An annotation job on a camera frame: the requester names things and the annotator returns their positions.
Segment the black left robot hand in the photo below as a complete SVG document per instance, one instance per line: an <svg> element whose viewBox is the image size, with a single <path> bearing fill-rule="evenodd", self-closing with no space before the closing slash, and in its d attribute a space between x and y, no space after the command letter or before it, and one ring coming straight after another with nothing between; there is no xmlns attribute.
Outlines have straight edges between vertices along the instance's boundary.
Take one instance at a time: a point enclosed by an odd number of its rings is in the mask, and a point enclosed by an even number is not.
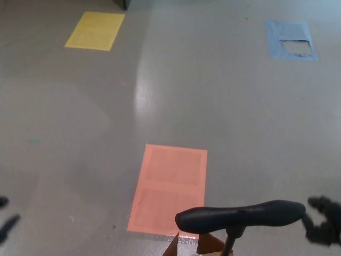
<svg viewBox="0 0 341 256"><path fill-rule="evenodd" d="M9 199L6 196L1 196L1 210L6 208L9 202ZM5 243L10 231L20 221L20 219L21 216L19 214L14 214L13 216L9 217L1 226L1 245Z"/></svg>

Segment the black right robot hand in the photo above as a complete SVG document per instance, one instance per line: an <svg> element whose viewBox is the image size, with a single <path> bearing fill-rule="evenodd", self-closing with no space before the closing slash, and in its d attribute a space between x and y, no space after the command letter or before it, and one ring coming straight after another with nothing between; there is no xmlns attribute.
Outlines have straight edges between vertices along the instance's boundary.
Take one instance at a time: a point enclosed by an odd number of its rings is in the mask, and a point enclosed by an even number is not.
<svg viewBox="0 0 341 256"><path fill-rule="evenodd" d="M321 224L315 225L311 217L304 214L302 223L307 240L324 246L340 245L340 203L325 196L309 197L307 202L326 218Z"/></svg>

